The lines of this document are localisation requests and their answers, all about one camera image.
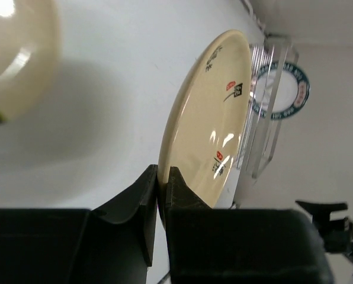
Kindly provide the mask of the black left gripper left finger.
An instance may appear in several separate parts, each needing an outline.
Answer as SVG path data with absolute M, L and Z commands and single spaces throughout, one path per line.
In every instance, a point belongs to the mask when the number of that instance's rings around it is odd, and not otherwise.
M 145 283 L 157 169 L 93 210 L 0 208 L 0 283 Z

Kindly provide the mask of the white plate green rim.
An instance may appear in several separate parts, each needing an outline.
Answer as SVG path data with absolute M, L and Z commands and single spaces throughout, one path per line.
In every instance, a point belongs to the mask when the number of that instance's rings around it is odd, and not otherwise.
M 252 110 L 266 117 L 271 100 L 278 62 L 263 65 L 256 77 L 255 92 L 252 97 Z M 272 120 L 283 120 L 298 113 L 310 94 L 310 83 L 305 72 L 292 62 L 285 62 L 277 94 L 272 109 Z

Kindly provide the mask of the cream plate with calligraphy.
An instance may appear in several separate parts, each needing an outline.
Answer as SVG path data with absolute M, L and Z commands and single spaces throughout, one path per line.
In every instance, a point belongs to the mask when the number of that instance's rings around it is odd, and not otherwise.
M 170 111 L 158 160 L 164 187 L 171 167 L 214 207 L 235 162 L 248 111 L 251 53 L 245 35 L 228 30 L 201 53 Z

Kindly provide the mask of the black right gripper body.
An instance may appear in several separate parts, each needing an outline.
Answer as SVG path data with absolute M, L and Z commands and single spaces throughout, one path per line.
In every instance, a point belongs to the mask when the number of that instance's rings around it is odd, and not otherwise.
M 353 220 L 349 216 L 331 219 L 333 212 L 346 211 L 346 202 L 312 203 L 295 200 L 295 203 L 312 216 L 312 224 L 318 230 L 325 251 L 332 254 L 353 254 Z

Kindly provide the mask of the cream plate with black spot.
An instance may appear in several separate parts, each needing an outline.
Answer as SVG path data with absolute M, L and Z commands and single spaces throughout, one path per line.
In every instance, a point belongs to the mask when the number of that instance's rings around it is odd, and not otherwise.
M 0 1 L 0 124 L 40 101 L 59 57 L 55 1 Z

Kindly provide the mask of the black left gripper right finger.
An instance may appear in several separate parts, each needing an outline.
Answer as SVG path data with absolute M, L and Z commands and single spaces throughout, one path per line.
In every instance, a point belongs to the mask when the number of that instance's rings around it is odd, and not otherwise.
M 332 283 L 322 239 L 293 209 L 212 209 L 177 167 L 166 186 L 172 283 Z

